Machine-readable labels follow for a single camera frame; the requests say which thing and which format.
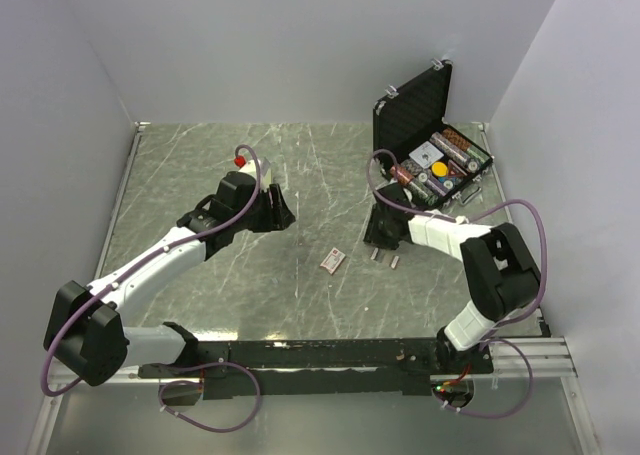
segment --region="white card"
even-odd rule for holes
[[[409,154],[409,157],[422,168],[427,169],[442,157],[444,157],[444,154],[430,142],[424,142],[413,152],[411,152]]]

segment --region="floor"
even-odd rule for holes
[[[474,124],[457,125],[481,146]],[[429,337],[467,303],[462,264],[403,244],[397,269],[370,259],[362,238],[373,197],[364,177],[371,124],[151,125],[141,135],[103,274],[148,248],[234,169],[233,149],[255,148],[297,222],[279,233],[244,232],[210,261],[160,292],[136,325],[174,321],[203,339]],[[474,214],[502,198],[493,172],[482,193],[447,212]],[[487,219],[507,220],[505,211]],[[332,276],[319,268],[336,247],[347,258]],[[541,334],[531,317],[505,335]]]

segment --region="metal clip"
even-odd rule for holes
[[[482,187],[476,187],[476,190],[474,190],[472,193],[465,196],[464,198],[460,199],[460,205],[462,205],[463,207],[465,205],[468,205],[469,202],[471,202],[471,200],[473,200],[480,194],[480,192],[482,192]]]
[[[431,64],[433,65],[433,69],[435,71],[442,70],[444,68],[444,63],[442,63],[437,58],[432,58],[431,59]]]
[[[387,95],[389,95],[389,98],[396,98],[400,94],[398,93],[398,90],[396,90],[396,87],[389,85],[387,88]]]
[[[382,111],[382,107],[384,107],[386,104],[387,102],[383,100],[376,106],[376,115],[380,115],[380,112]]]

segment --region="small box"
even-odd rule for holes
[[[398,179],[411,184],[405,187],[423,210],[458,198],[493,164],[493,156],[444,121],[452,70],[449,60],[433,60],[416,78],[389,87],[373,108],[373,149],[395,154],[403,172]],[[379,160],[391,179],[391,159]]]

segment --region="metal bracket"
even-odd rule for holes
[[[437,58],[432,58],[431,59],[431,64],[433,65],[433,69],[435,71],[442,70],[444,68],[444,63],[442,63]]]
[[[396,87],[394,87],[393,85],[389,85],[387,87],[387,95],[389,96],[389,98],[396,98],[398,95],[400,95],[398,93],[398,90],[396,90]]]
[[[384,100],[381,101],[380,103],[378,103],[378,105],[376,105],[376,115],[380,115],[380,112],[382,111],[382,108],[387,104],[387,102],[385,102]]]

